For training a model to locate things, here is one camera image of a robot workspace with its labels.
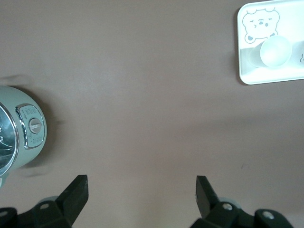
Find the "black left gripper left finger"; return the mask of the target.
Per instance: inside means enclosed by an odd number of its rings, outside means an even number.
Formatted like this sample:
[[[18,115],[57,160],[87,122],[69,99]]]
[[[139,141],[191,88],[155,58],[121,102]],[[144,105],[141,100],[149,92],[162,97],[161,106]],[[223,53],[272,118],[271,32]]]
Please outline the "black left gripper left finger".
[[[72,228],[88,197],[88,177],[78,175],[59,196],[46,198],[24,213],[0,208],[0,228]]]

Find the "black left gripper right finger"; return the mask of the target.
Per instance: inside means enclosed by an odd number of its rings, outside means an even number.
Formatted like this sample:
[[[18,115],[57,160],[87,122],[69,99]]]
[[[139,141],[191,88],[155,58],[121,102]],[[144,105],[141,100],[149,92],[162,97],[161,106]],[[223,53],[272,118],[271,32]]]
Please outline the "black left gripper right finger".
[[[206,176],[196,178],[196,202],[201,214],[190,228],[292,228],[281,213],[258,209],[254,215],[228,201],[221,201]]]

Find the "white paper cup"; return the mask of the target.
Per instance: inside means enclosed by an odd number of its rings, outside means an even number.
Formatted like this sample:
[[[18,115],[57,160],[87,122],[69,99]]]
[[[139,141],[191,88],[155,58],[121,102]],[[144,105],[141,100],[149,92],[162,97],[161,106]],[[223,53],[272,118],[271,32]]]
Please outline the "white paper cup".
[[[290,59],[291,54],[291,42],[276,35],[252,48],[248,54],[248,61],[254,67],[280,67]]]

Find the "pale green electric pot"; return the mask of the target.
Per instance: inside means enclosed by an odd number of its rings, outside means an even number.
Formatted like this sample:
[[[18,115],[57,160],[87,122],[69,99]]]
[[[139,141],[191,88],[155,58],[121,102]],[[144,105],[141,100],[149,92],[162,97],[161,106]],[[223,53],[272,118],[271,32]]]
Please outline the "pale green electric pot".
[[[17,157],[8,172],[0,177],[1,188],[9,172],[31,162],[42,151],[47,138],[47,123],[35,100],[16,88],[0,85],[0,103],[11,114],[19,134]]]

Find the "glass pot lid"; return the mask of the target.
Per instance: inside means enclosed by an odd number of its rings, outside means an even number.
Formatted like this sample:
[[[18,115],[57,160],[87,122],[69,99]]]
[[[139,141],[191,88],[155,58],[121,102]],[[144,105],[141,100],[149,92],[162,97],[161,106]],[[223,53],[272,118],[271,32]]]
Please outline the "glass pot lid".
[[[19,134],[7,108],[0,103],[0,177],[8,172],[16,160]]]

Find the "white bear print tray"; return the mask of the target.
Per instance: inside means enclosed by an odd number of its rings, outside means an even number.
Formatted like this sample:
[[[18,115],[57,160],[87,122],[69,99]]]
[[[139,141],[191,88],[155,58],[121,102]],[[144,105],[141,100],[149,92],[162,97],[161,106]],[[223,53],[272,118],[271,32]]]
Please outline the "white bear print tray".
[[[290,59],[279,67],[254,67],[250,50],[272,36],[292,44]],[[239,76],[248,85],[304,79],[304,0],[248,3],[237,14]]]

